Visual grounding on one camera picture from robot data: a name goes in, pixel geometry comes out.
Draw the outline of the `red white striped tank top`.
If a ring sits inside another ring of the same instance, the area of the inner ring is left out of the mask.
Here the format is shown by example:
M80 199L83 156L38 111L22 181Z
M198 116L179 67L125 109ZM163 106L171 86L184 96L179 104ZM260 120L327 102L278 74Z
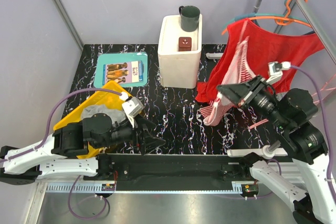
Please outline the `red white striped tank top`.
M204 125L217 126L228 110L242 100L242 94L238 89L243 88L245 82L256 76L247 61L248 41L247 36L237 44L228 70L216 85L216 98L210 99L209 105L200 109Z

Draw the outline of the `grey tank top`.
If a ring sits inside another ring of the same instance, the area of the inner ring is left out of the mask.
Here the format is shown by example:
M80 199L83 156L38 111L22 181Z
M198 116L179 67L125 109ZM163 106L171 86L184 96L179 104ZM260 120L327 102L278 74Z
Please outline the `grey tank top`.
M123 111L118 109L108 109L105 104L101 105L91 105L86 108L81 113L80 119L91 118L95 114L103 113L110 117L111 121L121 123L126 120L126 115Z

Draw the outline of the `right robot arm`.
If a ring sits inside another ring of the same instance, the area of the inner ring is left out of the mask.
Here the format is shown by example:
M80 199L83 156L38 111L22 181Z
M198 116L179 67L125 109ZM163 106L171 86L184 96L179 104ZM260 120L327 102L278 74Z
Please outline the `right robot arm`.
M310 123L318 108L309 92L294 88L278 100L272 85L261 76L218 85L217 91L238 108L252 107L280 130L280 145L298 168L306 189L284 179L255 152L239 160L239 176L266 185L289 207L297 223L335 223L335 199L327 177L331 152L323 134Z

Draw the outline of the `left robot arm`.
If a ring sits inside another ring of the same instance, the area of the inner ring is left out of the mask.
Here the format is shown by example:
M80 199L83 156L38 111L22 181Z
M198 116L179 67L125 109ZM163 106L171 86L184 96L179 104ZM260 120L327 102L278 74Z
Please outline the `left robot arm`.
M89 147L95 149L129 142L141 155L153 152L166 141L151 134L154 124L140 115L133 123L128 119L118 123L104 113L55 130L45 142L24 148L1 148L1 181L10 185L28 185L54 176L83 176L85 180L109 180L117 171L108 154L86 156Z

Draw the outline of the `yellow plastic basket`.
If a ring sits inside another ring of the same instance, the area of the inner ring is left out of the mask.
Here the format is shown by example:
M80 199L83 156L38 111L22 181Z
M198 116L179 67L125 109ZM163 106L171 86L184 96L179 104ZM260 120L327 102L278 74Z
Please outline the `yellow plastic basket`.
M105 84L103 89L112 90L118 93L126 93L127 98L131 96L129 92L127 92L123 87L117 84L114 81L109 81ZM81 120L81 114L83 110L91 105L102 105L104 104L108 109L117 109L122 110L122 103L124 100L121 100L118 95L109 92L101 92L97 91L92 93L93 91L89 91L88 94L86 92L76 94L73 97L69 98L66 102L65 107L65 116L54 126L54 130L60 129L61 127L66 126L69 123L79 122ZM77 158L85 159L95 157L102 151L102 148L93 148L90 145L88 146L88 154L86 155L78 155Z

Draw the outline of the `dog picture book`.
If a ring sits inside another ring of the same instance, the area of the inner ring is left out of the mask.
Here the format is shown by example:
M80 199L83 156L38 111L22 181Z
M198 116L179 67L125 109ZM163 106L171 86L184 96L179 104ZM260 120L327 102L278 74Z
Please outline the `dog picture book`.
M138 83L144 80L142 61L111 63L103 66L102 84L114 81L118 84Z

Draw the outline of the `white foam box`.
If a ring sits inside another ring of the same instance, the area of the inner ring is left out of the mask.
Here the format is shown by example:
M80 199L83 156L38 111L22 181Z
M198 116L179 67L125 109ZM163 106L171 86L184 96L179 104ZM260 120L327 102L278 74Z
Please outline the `white foam box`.
M180 15L163 18L157 53L161 86L184 89L196 87L202 51L202 25L201 16L197 30L186 32L181 28ZM181 37L191 38L190 51L178 50Z

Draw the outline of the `brown square box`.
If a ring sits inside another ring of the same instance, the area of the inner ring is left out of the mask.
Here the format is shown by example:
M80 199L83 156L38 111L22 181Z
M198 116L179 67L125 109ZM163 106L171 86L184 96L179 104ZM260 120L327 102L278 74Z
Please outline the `brown square box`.
M191 51L192 50L192 38L191 37L179 37L178 38L178 51Z

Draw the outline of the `teal tray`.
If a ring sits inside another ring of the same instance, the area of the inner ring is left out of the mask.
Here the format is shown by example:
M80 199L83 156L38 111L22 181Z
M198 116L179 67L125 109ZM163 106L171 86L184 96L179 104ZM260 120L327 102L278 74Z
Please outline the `teal tray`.
M142 87L148 82L146 52L102 54L98 57L93 86L101 88L114 81L124 88Z

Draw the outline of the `dark green mug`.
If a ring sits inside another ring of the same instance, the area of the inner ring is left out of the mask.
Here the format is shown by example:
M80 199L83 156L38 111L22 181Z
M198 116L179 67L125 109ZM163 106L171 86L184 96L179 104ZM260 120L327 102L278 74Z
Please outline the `dark green mug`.
M180 24L185 32L193 32L197 30L199 25L200 10L196 6L180 6Z

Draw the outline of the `metal clothes rack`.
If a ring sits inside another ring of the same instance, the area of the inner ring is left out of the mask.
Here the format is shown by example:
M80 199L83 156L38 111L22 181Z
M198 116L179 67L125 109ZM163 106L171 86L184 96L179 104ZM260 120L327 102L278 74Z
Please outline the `metal clothes rack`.
M261 13L282 13L284 0L255 0L255 8ZM335 148L335 0L296 0L291 8L293 17L301 17L312 24L325 49L305 60L291 83L293 88L316 92L308 73L321 89L325 114L318 113L312 119L323 130L328 125L331 148Z

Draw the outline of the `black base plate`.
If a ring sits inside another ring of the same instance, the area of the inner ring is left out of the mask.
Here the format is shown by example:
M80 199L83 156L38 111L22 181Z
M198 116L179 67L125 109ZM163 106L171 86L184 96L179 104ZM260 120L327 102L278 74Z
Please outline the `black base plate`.
M118 192L218 193L232 182L256 183L239 158L226 155L100 154L95 161L97 174L84 180L115 179Z

